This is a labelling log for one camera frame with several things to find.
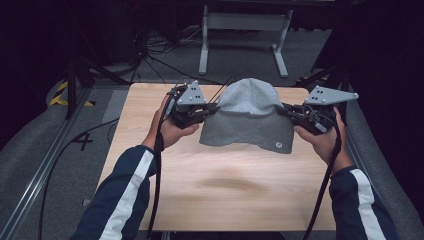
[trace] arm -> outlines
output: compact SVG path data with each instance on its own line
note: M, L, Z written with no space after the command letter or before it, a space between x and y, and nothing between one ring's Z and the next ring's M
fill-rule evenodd
M149 177L156 173L155 138L167 97L156 111L142 145L126 150L99 186L71 239L133 239L149 203ZM179 129L169 120L162 123L164 147L193 134L198 124Z
M347 154L346 129L339 112L337 109L335 111L342 148L332 169L329 190L333 200L337 239L398 239L393 221L374 187L365 174L353 165ZM318 136L299 126L295 126L295 131L312 144L324 162L329 163L336 139L334 129Z

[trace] cap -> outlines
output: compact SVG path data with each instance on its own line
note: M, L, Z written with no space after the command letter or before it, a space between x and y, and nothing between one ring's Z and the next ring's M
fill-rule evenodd
M277 153L291 153L293 124L278 115L283 107L277 91L264 81L247 78L229 85L219 110L206 118L199 142L208 146L249 143Z

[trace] gray fabric surface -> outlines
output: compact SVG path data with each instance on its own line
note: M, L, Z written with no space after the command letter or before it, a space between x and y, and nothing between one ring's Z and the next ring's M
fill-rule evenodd
M271 84L254 78L233 83L222 93L218 112L206 119L199 142L208 146L250 143L291 153L293 125L277 114L275 106L283 107Z

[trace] navy blue sleeve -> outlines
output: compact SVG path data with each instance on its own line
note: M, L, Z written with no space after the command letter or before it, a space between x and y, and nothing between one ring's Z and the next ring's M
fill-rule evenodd
M126 150L100 184L71 239L133 239L149 203L149 177L156 173L151 149Z
M367 176L355 166L331 178L337 239L399 239L393 221Z

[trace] white stripe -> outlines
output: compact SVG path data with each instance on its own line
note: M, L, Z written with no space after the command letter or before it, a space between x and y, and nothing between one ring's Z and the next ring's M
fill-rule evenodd
M374 203L374 195L368 178L359 169L354 169L350 172L353 174L356 182L358 183L358 211L361 216L367 238L378 240L386 239L383 231L381 230L380 224L378 223L377 216L374 214L371 207L371 204Z
M149 169L152 159L153 154L149 151L146 151L141 157L140 163L138 164L134 175L131 177L124 194L119 200L115 211L107 221L106 227L103 230L100 239L122 239L122 228L132 214L132 207L137 197L138 189L146 177L147 170Z

